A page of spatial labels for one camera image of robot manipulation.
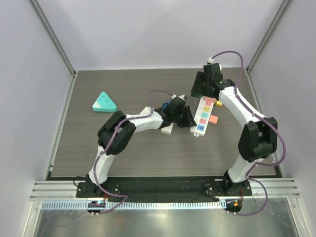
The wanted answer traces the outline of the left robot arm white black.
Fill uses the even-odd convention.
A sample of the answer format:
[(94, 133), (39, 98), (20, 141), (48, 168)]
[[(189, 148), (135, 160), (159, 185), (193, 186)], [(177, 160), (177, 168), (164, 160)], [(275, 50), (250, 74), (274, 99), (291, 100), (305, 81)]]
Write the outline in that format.
[(145, 107), (140, 114), (126, 115), (115, 112), (97, 132), (98, 152), (92, 169), (85, 177), (85, 191), (100, 197), (105, 191), (103, 184), (116, 155), (128, 145), (137, 132), (163, 129), (172, 123), (180, 128), (196, 126), (185, 94), (173, 95), (171, 101), (154, 109)]

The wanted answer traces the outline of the large pink cube plug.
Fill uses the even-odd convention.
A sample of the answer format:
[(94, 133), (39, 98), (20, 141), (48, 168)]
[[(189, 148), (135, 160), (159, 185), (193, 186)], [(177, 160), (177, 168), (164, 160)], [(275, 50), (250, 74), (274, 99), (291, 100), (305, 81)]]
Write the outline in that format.
[(214, 103), (215, 99), (210, 97), (204, 97), (205, 104), (212, 104)]

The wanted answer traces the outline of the teal triangular socket base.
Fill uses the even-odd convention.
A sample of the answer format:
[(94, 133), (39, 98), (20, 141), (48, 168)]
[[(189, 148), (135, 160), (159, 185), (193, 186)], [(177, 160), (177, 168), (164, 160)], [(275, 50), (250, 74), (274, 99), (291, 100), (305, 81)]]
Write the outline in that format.
[(117, 106), (109, 95), (102, 91), (93, 103), (92, 110), (94, 112), (114, 113), (117, 111)]

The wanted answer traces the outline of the yellow cube plug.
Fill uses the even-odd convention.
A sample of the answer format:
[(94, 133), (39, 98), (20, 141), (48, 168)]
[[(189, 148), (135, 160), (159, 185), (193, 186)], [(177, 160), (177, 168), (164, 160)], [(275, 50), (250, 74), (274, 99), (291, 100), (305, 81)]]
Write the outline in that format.
[(221, 101), (215, 101), (215, 102), (214, 102), (214, 105), (215, 105), (215, 106), (218, 106), (218, 107), (221, 107), (223, 104), (222, 104)]

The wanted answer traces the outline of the white power strip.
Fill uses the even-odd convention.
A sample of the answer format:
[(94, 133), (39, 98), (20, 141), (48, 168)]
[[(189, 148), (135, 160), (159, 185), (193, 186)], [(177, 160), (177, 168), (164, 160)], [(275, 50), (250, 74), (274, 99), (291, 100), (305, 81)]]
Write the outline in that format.
[(199, 104), (197, 106), (197, 110), (194, 116), (194, 120), (196, 122), (196, 126), (195, 127), (191, 127), (190, 128), (190, 132), (195, 136), (195, 137), (199, 137), (199, 136), (204, 136), (206, 133), (206, 129), (209, 123), (209, 118), (213, 109), (213, 105), (212, 104), (205, 104), (205, 100), (204, 97), (200, 98)]

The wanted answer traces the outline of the blue cube socket plug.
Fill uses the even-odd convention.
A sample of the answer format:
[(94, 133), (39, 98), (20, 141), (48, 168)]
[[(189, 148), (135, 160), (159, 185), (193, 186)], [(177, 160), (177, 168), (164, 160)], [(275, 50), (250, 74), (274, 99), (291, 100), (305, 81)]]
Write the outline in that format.
[(170, 110), (170, 103), (171, 103), (171, 101), (167, 101), (167, 102), (163, 103), (161, 110), (164, 112), (169, 111)]

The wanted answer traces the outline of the small pink cube plug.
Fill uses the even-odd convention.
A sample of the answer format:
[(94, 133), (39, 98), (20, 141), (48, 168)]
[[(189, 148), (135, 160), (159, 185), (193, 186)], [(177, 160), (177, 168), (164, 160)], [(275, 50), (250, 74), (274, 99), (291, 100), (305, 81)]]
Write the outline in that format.
[(218, 122), (218, 117), (215, 116), (215, 115), (210, 115), (209, 123), (211, 123), (211, 124), (217, 124), (217, 122)]

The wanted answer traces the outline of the white charger plug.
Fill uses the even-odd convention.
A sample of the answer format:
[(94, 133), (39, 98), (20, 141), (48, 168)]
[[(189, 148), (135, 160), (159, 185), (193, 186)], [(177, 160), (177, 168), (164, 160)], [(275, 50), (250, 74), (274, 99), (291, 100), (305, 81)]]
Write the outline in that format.
[(169, 126), (162, 128), (160, 131), (162, 134), (171, 135), (174, 124), (171, 123)]

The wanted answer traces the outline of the white cube socket plug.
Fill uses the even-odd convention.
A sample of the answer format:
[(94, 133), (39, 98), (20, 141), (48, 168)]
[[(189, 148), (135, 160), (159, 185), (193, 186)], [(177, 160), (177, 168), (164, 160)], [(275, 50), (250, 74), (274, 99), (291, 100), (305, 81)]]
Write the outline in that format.
[(142, 116), (147, 116), (147, 115), (151, 115), (152, 114), (152, 108), (151, 107), (145, 107), (140, 114)]

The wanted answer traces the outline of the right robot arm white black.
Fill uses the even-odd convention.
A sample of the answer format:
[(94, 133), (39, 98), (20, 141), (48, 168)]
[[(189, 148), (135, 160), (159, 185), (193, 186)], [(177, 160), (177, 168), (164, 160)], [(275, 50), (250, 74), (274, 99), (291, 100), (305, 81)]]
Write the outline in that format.
[(235, 87), (231, 79), (224, 79), (219, 63), (207, 63), (196, 74), (191, 96), (214, 98), (222, 102), (242, 127), (238, 142), (239, 156), (234, 165), (225, 172), (220, 187), (231, 196), (239, 194), (246, 186), (246, 179), (253, 167), (269, 157), (277, 149), (277, 121), (268, 118), (270, 125), (262, 120), (264, 115), (256, 111)]

